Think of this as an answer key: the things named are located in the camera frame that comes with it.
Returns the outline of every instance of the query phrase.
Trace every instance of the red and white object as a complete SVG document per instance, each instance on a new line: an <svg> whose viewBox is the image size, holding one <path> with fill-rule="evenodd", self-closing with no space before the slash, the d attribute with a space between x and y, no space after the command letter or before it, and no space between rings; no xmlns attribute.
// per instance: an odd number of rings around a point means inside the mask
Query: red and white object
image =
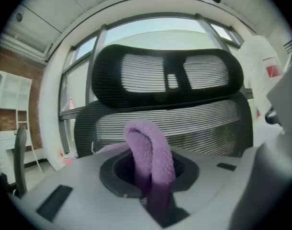
<svg viewBox="0 0 292 230"><path fill-rule="evenodd" d="M265 115L271 108L266 95L283 76L277 53L268 40L259 35L245 41L238 52L245 82L252 89L256 108Z"/></svg>

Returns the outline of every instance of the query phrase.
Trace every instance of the floor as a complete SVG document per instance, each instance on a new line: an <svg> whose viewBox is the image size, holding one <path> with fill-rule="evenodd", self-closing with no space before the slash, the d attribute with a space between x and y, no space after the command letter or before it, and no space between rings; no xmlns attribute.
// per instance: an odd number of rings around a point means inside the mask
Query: floor
<svg viewBox="0 0 292 230"><path fill-rule="evenodd" d="M40 166L42 168L43 174L41 173L37 165L25 169L25 179L28 191L30 191L43 179L51 176L54 172L56 172L49 162L40 163Z"/></svg>

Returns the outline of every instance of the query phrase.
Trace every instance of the purple fuzzy fabric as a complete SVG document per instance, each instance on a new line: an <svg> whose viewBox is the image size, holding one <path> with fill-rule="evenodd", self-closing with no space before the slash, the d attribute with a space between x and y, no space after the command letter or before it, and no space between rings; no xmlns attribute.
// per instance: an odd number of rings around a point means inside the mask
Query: purple fuzzy fabric
<svg viewBox="0 0 292 230"><path fill-rule="evenodd" d="M126 143L113 144L101 151L129 146L135 160L135 185L147 197L146 208L163 221L169 204L170 186L175 180L171 151L156 124L142 119L129 121L124 128Z"/></svg>

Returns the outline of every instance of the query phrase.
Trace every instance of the red label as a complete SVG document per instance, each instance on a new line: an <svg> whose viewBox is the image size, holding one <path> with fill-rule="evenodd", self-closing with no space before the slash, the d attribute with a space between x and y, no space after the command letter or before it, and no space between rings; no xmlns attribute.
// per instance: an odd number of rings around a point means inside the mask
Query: red label
<svg viewBox="0 0 292 230"><path fill-rule="evenodd" d="M269 78L281 76L279 68L275 65L266 67L266 70L267 70L267 73L269 75Z"/></svg>

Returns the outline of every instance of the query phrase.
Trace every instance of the ceiling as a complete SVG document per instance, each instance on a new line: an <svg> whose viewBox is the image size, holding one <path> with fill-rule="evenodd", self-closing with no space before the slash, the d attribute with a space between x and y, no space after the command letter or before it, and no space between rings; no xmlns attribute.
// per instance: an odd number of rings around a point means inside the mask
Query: ceiling
<svg viewBox="0 0 292 230"><path fill-rule="evenodd" d="M44 60L48 49L66 28L104 1L108 0L23 0L9 19L3 38L10 41L8 45L13 41L27 45L39 56L37 60ZM218 6L245 21L258 34L267 36L280 16L270 0L222 0ZM22 14L21 22L16 20L17 13Z"/></svg>

